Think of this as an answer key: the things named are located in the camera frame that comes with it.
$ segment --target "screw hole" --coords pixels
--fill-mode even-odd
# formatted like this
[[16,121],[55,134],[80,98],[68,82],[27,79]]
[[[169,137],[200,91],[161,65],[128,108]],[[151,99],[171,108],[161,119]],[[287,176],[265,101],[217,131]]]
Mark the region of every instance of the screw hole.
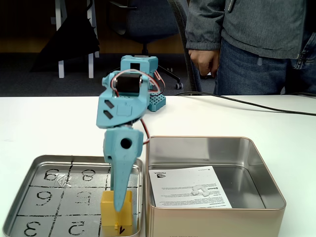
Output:
[[129,149],[132,146],[132,141],[128,138],[124,138],[121,140],[120,145],[124,148],[124,149]]

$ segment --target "metal tin box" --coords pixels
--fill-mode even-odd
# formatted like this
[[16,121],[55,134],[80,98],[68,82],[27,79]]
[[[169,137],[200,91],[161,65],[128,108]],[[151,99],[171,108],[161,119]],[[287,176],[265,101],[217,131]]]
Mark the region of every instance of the metal tin box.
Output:
[[[153,137],[147,149],[147,237],[277,237],[286,202],[243,137]],[[157,208],[148,170],[212,165],[232,209]]]
[[41,156],[27,173],[3,226],[7,237],[138,237],[142,228],[143,163],[128,182],[132,226],[101,225],[101,196],[110,190],[111,166],[103,157]]

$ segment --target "jeans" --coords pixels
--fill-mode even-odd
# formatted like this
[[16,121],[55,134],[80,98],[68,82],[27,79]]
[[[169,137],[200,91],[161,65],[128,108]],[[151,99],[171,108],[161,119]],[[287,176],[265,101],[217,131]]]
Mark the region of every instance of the jeans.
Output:
[[260,58],[223,39],[214,94],[316,93],[316,33],[304,33],[298,59]]

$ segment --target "wall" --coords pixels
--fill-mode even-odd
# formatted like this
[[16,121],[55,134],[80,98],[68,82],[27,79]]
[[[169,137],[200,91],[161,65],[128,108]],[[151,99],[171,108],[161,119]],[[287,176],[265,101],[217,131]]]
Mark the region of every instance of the wall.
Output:
[[[85,7],[86,0],[66,0],[67,12]],[[106,0],[95,0],[101,53],[137,53],[142,45],[123,39],[106,25]],[[50,18],[54,0],[0,0],[0,53],[40,52],[56,32]],[[179,35],[148,45],[150,53],[183,53]]]

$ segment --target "hand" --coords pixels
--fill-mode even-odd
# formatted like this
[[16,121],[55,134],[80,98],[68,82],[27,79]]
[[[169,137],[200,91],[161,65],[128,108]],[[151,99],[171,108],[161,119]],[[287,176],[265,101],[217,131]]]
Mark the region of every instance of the hand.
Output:
[[219,50],[189,50],[189,55],[198,68],[201,76],[206,76],[211,72],[212,77],[215,77],[219,65]]

